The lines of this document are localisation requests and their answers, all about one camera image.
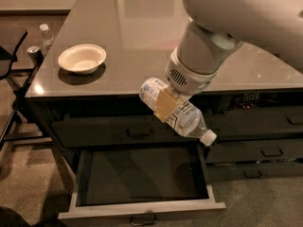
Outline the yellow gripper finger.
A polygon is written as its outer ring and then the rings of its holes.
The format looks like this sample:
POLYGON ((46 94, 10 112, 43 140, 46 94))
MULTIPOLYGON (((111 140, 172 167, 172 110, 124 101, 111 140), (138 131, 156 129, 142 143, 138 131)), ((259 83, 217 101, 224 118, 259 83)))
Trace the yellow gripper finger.
POLYGON ((161 89, 155 103, 155 116, 164 123, 180 104, 180 101, 180 95, 171 86, 161 89))

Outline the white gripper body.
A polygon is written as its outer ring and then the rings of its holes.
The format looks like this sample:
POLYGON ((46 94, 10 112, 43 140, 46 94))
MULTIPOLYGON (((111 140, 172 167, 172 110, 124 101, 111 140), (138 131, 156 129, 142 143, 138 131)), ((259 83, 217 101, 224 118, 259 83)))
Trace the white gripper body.
POLYGON ((201 93, 216 76, 212 74, 199 74, 188 69, 179 60, 177 50, 170 54, 169 62, 165 69, 169 85, 183 96, 193 96, 201 93))

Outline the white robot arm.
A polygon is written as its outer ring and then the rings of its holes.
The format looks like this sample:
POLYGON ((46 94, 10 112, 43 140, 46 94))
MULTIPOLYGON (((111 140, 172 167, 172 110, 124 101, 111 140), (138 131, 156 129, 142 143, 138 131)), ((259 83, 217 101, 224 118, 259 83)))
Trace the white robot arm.
POLYGON ((154 114, 166 121, 215 77, 243 43, 303 69, 303 0, 182 0, 189 17, 183 38, 166 67, 169 87, 160 91, 154 114))

